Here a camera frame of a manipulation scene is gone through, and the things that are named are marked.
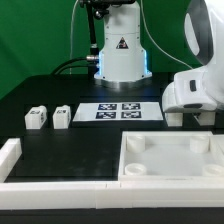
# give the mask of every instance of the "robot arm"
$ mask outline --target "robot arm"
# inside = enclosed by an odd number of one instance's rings
[[[224,108],[224,2],[192,0],[186,13],[185,35],[203,66],[174,76],[163,95],[163,111],[214,114]]]

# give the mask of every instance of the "black cable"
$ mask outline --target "black cable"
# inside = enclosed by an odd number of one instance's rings
[[[60,71],[60,69],[62,69],[66,65],[72,64],[72,63],[77,62],[77,61],[85,61],[85,60],[86,60],[86,58],[79,57],[79,58],[74,58],[74,59],[71,59],[69,61],[66,61],[66,62],[62,63],[61,65],[59,65],[57,68],[55,68],[54,71],[51,73],[51,75],[56,75],[57,72]]]
[[[88,68],[88,65],[73,65],[73,66],[67,66],[59,70],[59,72],[55,75],[60,75],[63,71],[70,69],[70,68]]]

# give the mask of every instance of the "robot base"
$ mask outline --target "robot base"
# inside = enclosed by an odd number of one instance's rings
[[[152,74],[149,74],[148,77],[137,80],[135,82],[113,82],[113,81],[95,78],[96,85],[101,85],[107,88],[118,89],[118,90],[138,88],[141,86],[150,85],[151,83],[152,83]]]

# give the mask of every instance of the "printed marker sheet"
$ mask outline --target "printed marker sheet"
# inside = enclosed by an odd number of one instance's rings
[[[73,121],[163,120],[159,103],[81,103]]]

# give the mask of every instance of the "small white block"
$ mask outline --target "small white block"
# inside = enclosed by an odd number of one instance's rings
[[[169,127],[182,127],[183,114],[182,113],[165,113],[167,125]]]
[[[71,121],[71,108],[69,106],[57,107],[54,115],[54,129],[67,129]]]
[[[47,120],[47,109],[45,106],[32,107],[25,116],[26,129],[41,129]]]
[[[201,126],[214,126],[216,112],[203,112],[198,116],[194,116]]]

